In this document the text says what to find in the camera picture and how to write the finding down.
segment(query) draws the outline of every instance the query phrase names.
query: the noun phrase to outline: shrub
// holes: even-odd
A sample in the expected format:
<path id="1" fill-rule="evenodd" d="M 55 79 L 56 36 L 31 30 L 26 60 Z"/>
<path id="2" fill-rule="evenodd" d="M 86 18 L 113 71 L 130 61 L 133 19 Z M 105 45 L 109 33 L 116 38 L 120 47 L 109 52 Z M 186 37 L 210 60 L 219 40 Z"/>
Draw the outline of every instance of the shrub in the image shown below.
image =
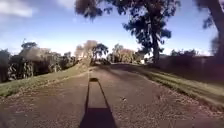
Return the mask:
<path id="1" fill-rule="evenodd" d="M 188 50 L 188 51 L 173 50 L 170 56 L 170 66 L 190 68 L 192 66 L 194 56 L 196 56 L 195 50 Z"/>

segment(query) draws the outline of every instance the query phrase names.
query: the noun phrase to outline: tree canopy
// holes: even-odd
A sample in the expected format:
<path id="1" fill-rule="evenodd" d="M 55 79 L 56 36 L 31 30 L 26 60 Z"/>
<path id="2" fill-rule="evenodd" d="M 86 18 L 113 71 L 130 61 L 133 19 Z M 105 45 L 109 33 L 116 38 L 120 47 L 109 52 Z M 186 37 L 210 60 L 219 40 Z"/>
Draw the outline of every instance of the tree canopy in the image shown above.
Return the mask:
<path id="1" fill-rule="evenodd" d="M 97 55 L 101 57 L 103 54 L 106 55 L 108 52 L 108 47 L 102 43 L 99 43 L 93 47 L 93 55 L 95 58 L 97 58 Z"/>
<path id="2" fill-rule="evenodd" d="M 130 21 L 124 28 L 131 32 L 145 51 L 153 49 L 154 61 L 159 59 L 160 47 L 164 44 L 163 37 L 171 37 L 171 32 L 165 28 L 169 17 L 173 16 L 178 0 L 77 0 L 75 10 L 86 18 L 101 16 L 115 7 L 119 14 L 129 14 Z"/>

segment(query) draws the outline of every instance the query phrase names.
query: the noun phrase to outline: grass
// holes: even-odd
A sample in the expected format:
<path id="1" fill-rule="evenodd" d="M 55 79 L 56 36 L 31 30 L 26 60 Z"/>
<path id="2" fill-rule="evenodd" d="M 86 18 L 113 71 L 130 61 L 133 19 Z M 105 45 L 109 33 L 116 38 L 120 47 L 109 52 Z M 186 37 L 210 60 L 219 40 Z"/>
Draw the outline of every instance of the grass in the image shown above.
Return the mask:
<path id="1" fill-rule="evenodd" d="M 46 75 L 40 75 L 28 79 L 16 80 L 8 83 L 0 84 L 0 97 L 8 97 L 10 95 L 16 94 L 18 92 L 24 92 L 32 89 L 36 89 L 39 87 L 46 86 L 48 84 L 64 80 L 66 78 L 70 78 L 79 73 L 82 73 L 87 70 L 87 66 L 82 64 L 77 64 L 70 69 L 57 72 L 50 73 Z"/>
<path id="2" fill-rule="evenodd" d="M 140 73 L 180 93 L 195 98 L 213 110 L 224 110 L 224 85 L 208 84 L 149 68 L 139 68 Z"/>

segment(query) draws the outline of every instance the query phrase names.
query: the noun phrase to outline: road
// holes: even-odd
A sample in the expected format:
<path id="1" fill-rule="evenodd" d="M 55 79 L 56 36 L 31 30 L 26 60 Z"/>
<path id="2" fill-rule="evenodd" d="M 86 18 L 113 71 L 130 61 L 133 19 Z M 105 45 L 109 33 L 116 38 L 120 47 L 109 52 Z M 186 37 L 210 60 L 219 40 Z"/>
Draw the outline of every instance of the road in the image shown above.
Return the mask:
<path id="1" fill-rule="evenodd" d="M 224 127 L 222 114 L 123 69 L 96 68 L 8 98 L 0 103 L 0 128 Z"/>

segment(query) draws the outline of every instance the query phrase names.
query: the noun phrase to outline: tree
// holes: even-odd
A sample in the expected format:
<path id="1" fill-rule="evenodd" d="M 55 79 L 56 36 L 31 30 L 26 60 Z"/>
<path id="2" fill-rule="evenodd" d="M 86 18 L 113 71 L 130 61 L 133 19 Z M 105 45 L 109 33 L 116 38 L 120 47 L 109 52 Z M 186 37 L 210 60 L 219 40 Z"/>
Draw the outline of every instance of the tree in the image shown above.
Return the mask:
<path id="1" fill-rule="evenodd" d="M 11 54 L 7 49 L 0 50 L 0 83 L 8 80 L 7 72 L 10 57 Z"/>
<path id="2" fill-rule="evenodd" d="M 217 51 L 218 51 L 218 48 L 219 48 L 219 38 L 218 36 L 216 36 L 215 38 L 212 39 L 211 41 L 211 53 L 213 55 L 216 55 Z"/>
<path id="3" fill-rule="evenodd" d="M 210 27 L 213 23 L 218 30 L 219 46 L 217 48 L 216 56 L 218 61 L 223 60 L 224 57 L 224 2 L 220 0 L 195 0 L 199 10 L 206 10 L 209 12 L 209 16 L 204 20 L 204 28 Z"/>
<path id="4" fill-rule="evenodd" d="M 0 50 L 0 67 L 8 66 L 10 56 L 11 54 L 7 49 Z"/>
<path id="5" fill-rule="evenodd" d="M 113 51 L 113 54 L 114 54 L 114 58 L 113 58 L 113 60 L 114 61 L 121 61 L 121 51 L 124 49 L 124 46 L 122 46 L 122 45 L 120 45 L 120 44 L 116 44 L 115 46 L 114 46 L 114 48 L 112 49 L 112 51 Z"/>
<path id="6" fill-rule="evenodd" d="M 102 10 L 110 12 L 111 7 L 97 7 L 100 2 L 107 2 L 117 8 L 119 14 L 130 14 L 131 19 L 124 27 L 135 35 L 138 42 L 148 51 L 153 48 L 155 64 L 159 59 L 159 44 L 164 43 L 162 37 L 171 37 L 165 29 L 167 19 L 174 15 L 178 0 L 77 0 L 75 10 L 84 17 L 101 16 Z"/>
<path id="7" fill-rule="evenodd" d="M 75 50 L 75 57 L 79 58 L 83 54 L 83 47 L 78 45 Z"/>
<path id="8" fill-rule="evenodd" d="M 87 42 L 84 44 L 84 55 L 87 57 L 92 58 L 93 57 L 93 48 L 97 46 L 97 41 L 95 40 L 87 40 Z"/>
<path id="9" fill-rule="evenodd" d="M 106 55 L 108 52 L 108 47 L 102 43 L 97 44 L 95 47 L 93 47 L 93 55 L 95 59 L 97 59 L 97 55 L 102 57 L 103 54 Z"/>
<path id="10" fill-rule="evenodd" d="M 135 52 L 130 49 L 122 49 L 120 51 L 121 62 L 132 63 L 134 60 Z"/>
<path id="11" fill-rule="evenodd" d="M 37 46 L 37 44 L 35 42 L 27 42 L 27 43 L 23 43 L 21 45 L 21 47 L 23 49 L 32 48 L 32 47 L 36 47 L 36 46 Z"/>

